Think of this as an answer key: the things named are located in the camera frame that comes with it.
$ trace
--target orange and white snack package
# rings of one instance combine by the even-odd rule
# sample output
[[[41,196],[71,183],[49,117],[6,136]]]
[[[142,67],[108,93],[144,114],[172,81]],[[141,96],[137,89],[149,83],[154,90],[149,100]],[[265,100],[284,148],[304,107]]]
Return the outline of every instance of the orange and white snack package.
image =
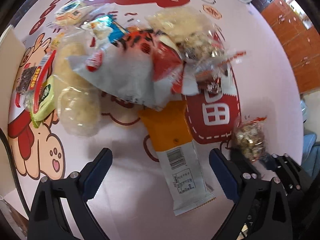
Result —
[[[205,186],[185,109],[185,101],[171,101],[160,112],[149,108],[139,111],[172,195],[176,216],[215,198]]]

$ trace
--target silver screw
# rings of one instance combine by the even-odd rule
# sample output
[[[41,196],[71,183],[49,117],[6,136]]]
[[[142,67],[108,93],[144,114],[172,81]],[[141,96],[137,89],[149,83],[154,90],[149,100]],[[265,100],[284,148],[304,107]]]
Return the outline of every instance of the silver screw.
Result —
[[[44,182],[46,182],[47,180],[48,180],[48,177],[47,177],[47,176],[44,176],[44,177],[41,178],[40,181],[44,183]]]
[[[244,177],[245,179],[251,179],[251,175],[246,172],[244,174],[242,174],[242,177]]]
[[[273,178],[273,181],[276,183],[276,184],[279,184],[281,182],[281,180],[278,178],[278,177],[274,177]]]
[[[77,171],[70,173],[70,178],[72,178],[72,179],[75,179],[78,176],[79,176],[79,172],[77,172]]]

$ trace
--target red and white snack bag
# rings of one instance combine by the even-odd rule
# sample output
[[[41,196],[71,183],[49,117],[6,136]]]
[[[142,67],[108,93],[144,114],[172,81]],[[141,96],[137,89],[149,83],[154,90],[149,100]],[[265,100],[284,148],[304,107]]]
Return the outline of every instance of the red and white snack bag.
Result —
[[[183,72],[178,48],[152,29],[128,33],[91,56],[68,60],[74,72],[102,91],[157,110],[170,100]]]

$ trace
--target barcode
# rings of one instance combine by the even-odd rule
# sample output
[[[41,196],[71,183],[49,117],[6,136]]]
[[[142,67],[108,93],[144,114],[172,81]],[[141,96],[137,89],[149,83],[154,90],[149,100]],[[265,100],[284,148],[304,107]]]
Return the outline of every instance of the barcode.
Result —
[[[47,62],[48,58],[49,58],[49,55],[44,55],[44,57],[42,58],[42,60],[39,63],[39,66],[42,67]]]
[[[172,170],[182,165],[186,165],[186,159],[183,156],[181,148],[176,148],[168,151],[167,157]]]

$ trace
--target cartoon character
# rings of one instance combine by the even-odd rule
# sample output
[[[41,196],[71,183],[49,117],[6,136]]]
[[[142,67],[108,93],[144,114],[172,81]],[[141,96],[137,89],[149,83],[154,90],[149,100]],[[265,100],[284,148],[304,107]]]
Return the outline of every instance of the cartoon character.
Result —
[[[22,70],[25,66],[39,65],[43,56],[50,51],[48,48],[51,38],[43,41],[42,33],[35,45],[28,48],[23,56],[13,87],[15,91],[19,84]],[[65,154],[62,143],[57,135],[51,132],[52,124],[57,124],[58,118],[52,112],[38,129],[33,127],[30,114],[26,110],[22,112],[8,125],[9,144],[12,149],[16,168],[22,176],[27,174],[33,179],[39,179],[40,173],[50,179],[60,179],[65,173]]]
[[[140,120],[138,111],[142,110],[143,106],[123,101],[104,92],[102,97],[101,109],[103,116],[110,116],[115,123],[123,126],[134,125]]]

